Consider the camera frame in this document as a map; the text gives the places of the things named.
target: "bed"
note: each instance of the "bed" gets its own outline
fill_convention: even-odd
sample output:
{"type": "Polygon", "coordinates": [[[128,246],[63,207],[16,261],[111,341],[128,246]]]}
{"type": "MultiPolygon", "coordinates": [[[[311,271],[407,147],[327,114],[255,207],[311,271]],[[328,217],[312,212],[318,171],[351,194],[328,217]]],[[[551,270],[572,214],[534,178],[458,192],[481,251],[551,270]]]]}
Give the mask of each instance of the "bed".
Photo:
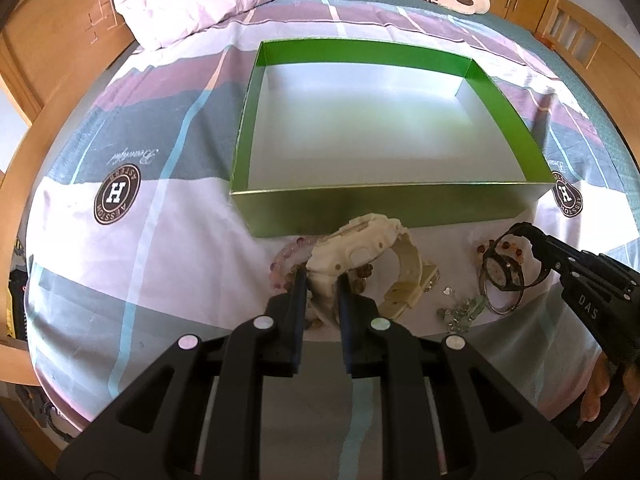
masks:
{"type": "MultiPolygon", "coordinates": [[[[33,125],[0,187],[0,272],[8,273],[20,216],[52,140],[92,80],[132,41],[107,0],[97,2],[104,17],[94,25],[90,15],[90,25],[102,28],[78,40],[79,56],[49,86],[39,86],[38,70],[17,59],[20,29],[10,20],[3,32],[16,74],[5,84],[33,125]],[[18,98],[20,88],[29,93],[18,98]]],[[[562,8],[568,7],[559,0],[562,8]]],[[[556,22],[558,15],[548,18],[556,22]]],[[[558,34],[552,29],[550,38],[558,34]]],[[[550,192],[518,220],[639,268],[640,175],[633,158],[580,78],[526,31],[421,0],[277,0],[169,48],[135,52],[95,101],[33,194],[26,240],[30,354],[5,341],[0,378],[41,384],[81,429],[181,335],[211,338],[263,311],[274,293],[270,263],[290,238],[251,238],[226,186],[260,41],[303,36],[391,40],[473,57],[530,127],[551,169],[582,197],[580,212],[564,214],[550,192]],[[107,231],[94,220],[94,196],[126,162],[142,170],[138,207],[107,231]]],[[[569,53],[577,52],[573,41],[569,53]]],[[[629,130],[618,127],[633,151],[629,130]]],[[[400,321],[417,335],[441,338],[446,327],[436,311],[452,306],[442,291],[451,286],[460,298],[475,295],[477,245],[512,222],[412,230],[441,279],[400,321]]],[[[536,270],[529,260],[526,272],[536,270]]],[[[380,300],[392,272],[388,258],[379,260],[366,294],[380,300]]],[[[598,354],[553,279],[530,290],[511,316],[483,313],[468,338],[549,417],[583,391],[598,354]]],[[[374,382],[344,375],[340,344],[331,336],[308,333],[303,352],[302,373],[292,382],[265,382],[263,477],[376,478],[381,421],[374,382]],[[305,449],[303,468],[280,460],[291,440],[305,449]]]]}

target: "green box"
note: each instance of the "green box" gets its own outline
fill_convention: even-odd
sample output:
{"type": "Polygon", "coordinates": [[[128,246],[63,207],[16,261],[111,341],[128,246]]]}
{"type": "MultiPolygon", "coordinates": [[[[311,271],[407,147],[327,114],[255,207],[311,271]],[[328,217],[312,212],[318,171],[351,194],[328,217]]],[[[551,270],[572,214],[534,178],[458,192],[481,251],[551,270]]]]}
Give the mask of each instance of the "green box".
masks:
{"type": "Polygon", "coordinates": [[[407,227],[513,218],[554,183],[522,119],[472,59],[381,41],[260,45],[230,183],[230,195],[254,236],[328,234],[371,212],[399,218],[407,227]],[[331,150],[337,155],[313,155],[331,150]],[[255,175],[285,184],[262,186],[252,176],[252,162],[255,175]],[[521,176],[496,178],[502,167],[521,176]],[[369,171],[399,176],[372,182],[369,171]],[[428,178],[414,181],[407,172],[428,178]],[[467,174],[459,180],[457,172],[467,174]],[[339,180],[341,173],[351,182],[310,184],[313,178],[339,180]],[[475,180],[476,173],[493,176],[475,180]],[[440,174],[447,176],[442,182],[440,174]]]}

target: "wooden headboard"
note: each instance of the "wooden headboard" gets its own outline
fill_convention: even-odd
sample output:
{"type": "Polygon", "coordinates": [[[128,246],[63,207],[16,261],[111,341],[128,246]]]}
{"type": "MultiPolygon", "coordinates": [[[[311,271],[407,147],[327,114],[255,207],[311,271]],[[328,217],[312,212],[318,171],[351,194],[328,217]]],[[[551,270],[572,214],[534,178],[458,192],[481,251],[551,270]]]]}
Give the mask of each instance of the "wooden headboard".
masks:
{"type": "Polygon", "coordinates": [[[538,31],[582,78],[640,160],[640,57],[607,25],[568,0],[548,9],[538,31]]]}
{"type": "MultiPolygon", "coordinates": [[[[60,128],[133,41],[113,0],[20,0],[0,33],[1,83],[30,125],[0,184],[0,282],[34,180],[60,128]]],[[[0,328],[6,296],[0,290],[0,328]]],[[[28,349],[0,330],[0,381],[38,384],[28,349]]]]}

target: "finger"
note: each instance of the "finger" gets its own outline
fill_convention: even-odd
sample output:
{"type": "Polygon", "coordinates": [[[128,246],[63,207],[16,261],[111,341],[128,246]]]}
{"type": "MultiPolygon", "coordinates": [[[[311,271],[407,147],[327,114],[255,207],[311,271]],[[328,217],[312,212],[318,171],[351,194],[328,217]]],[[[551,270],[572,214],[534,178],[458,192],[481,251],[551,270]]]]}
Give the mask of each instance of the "finger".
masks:
{"type": "Polygon", "coordinates": [[[607,393],[610,384],[611,377],[609,375],[609,359],[606,355],[601,353],[593,367],[589,386],[592,387],[597,396],[601,397],[607,393]]]}
{"type": "Polygon", "coordinates": [[[622,376],[625,391],[631,398],[631,403],[635,406],[640,399],[640,370],[636,365],[631,365],[622,376]]]}
{"type": "Polygon", "coordinates": [[[600,396],[596,395],[592,388],[587,387],[587,390],[582,397],[580,403],[580,420],[585,422],[593,422],[598,418],[600,413],[600,396]]]}
{"type": "Polygon", "coordinates": [[[603,352],[593,365],[591,378],[580,403],[580,418],[586,422],[593,422],[600,413],[600,397],[609,389],[610,378],[607,363],[609,360],[603,352]]]}

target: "brown bead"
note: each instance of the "brown bead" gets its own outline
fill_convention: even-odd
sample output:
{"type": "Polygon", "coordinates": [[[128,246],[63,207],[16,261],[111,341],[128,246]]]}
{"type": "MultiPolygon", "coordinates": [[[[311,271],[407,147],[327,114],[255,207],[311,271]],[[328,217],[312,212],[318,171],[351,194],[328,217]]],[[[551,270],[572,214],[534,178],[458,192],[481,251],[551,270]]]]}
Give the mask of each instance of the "brown bead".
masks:
{"type": "Polygon", "coordinates": [[[358,278],[357,280],[353,280],[353,293],[354,294],[362,294],[366,287],[367,287],[367,283],[362,278],[358,278]]]}

